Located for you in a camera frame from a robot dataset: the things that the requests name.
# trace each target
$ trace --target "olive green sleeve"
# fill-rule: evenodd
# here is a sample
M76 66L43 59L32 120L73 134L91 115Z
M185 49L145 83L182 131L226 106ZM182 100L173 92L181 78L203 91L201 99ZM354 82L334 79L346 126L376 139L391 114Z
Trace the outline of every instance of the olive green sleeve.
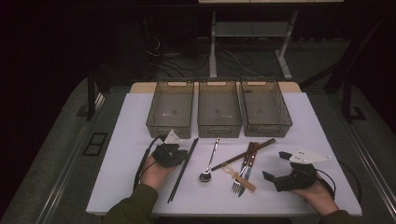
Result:
M102 224L149 224L157 199L157 190L139 184L130 198L120 201L107 212Z
M320 224L355 224L358 223L353 217L345 210L333 212L326 217L322 217Z

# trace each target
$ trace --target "black chopstick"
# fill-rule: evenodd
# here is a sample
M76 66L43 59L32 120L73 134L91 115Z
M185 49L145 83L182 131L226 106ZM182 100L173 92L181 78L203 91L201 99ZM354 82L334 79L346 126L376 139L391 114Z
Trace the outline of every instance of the black chopstick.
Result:
M231 162L233 162L233 161L237 161L237 160L239 160L239 159L241 159L241 158L244 158L246 155L251 154L252 152L258 151L258 150L260 150L260 149L262 149L262 148L264 148L264 147L266 147L266 146L269 146L269 145L273 144L275 141L276 141L275 138L271 138L270 140L268 140L268 141L266 141L266 142L260 144L258 147L254 147L254 148L251 149L251 150L248 150L248 151L246 151L246 152L244 152L244 153L241 153L241 154L235 156L234 158L229 159L229 160L227 160L227 161L225 161L225 162L223 162L223 163L221 163L221 164L219 164L219 165L213 167L213 168L210 169L210 170L211 170L211 171L215 171L215 170L219 169L219 168L221 167L222 164L224 164L224 163L231 163Z
M192 152L194 151L195 146L197 145L198 140L199 140L199 138L195 138L195 139L194 139L194 142L193 142L192 145L191 145L191 148L190 148L190 151L189 151L189 156L187 157L187 159L186 159L186 160L184 161L184 163L183 163L183 167L181 168L180 174L178 175L176 184L175 184L174 188L172 189L171 195L169 196L168 203L169 203L169 202L172 202L173 199L174 199L174 197L175 197L178 184L180 183L181 177L183 176L184 171L186 170L187 164L188 164L189 161L190 161Z

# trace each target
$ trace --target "metal fork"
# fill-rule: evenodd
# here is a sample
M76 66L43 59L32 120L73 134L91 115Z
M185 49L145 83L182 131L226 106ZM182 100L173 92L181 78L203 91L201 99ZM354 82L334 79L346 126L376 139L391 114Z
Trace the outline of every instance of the metal fork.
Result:
M242 176L242 174L245 172L246 169L247 169L247 167L244 166L244 168L241 170L241 173L239 173L239 175ZM239 181L237 179L233 180L233 192L234 193L239 193L241 186L242 186L241 183L239 183Z

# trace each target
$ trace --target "white table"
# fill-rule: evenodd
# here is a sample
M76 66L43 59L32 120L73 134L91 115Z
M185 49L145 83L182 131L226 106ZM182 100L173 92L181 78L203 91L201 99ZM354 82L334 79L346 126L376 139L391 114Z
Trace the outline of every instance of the white table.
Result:
M262 176L262 171L275 176L288 175L290 163L280 159L278 152L293 153L300 147L333 157L332 161L314 165L317 169L330 175L335 181L338 189L335 200L339 207L347 210L352 216L361 216L361 207L335 159L306 94L300 92L283 94L293 125L285 138L276 138L274 144L258 151L249 179L257 187L254 193L246 190L238 198L237 194L232 192L233 180L231 176L225 174L221 169L212 172L212 180L208 183L198 180L199 174L209 162L215 143L214 138L200 138L180 181L174 200L167 203L181 166L169 176L159 191L160 198L154 207L153 215L191 217L313 215L315 211L299 196L289 192L276 192L274 184L264 180ZM152 95L152 93L127 94L87 206L88 213L103 216L113 205L131 195L137 167L152 141L146 127ZM180 144L180 148L183 149L190 149L193 139L198 136L197 99L196 94L191 123L192 137ZM212 164L217 165L246 151L249 142L262 143L268 139L270 138L245 137L243 130L239 138L222 138ZM241 163L242 160L235 161L232 166L235 170L239 170Z

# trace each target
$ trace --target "transparent plastic bin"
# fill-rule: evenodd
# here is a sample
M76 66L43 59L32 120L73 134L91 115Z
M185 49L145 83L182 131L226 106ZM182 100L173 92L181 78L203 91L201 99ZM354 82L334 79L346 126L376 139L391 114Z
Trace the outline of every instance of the transparent plastic bin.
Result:
M274 78L241 78L239 99L245 136L284 137L289 131L291 117Z
M198 132L203 138L237 138L242 118L236 79L201 78L199 81Z
M174 130L179 138L191 138L193 95L193 78L159 79L146 122L150 136Z

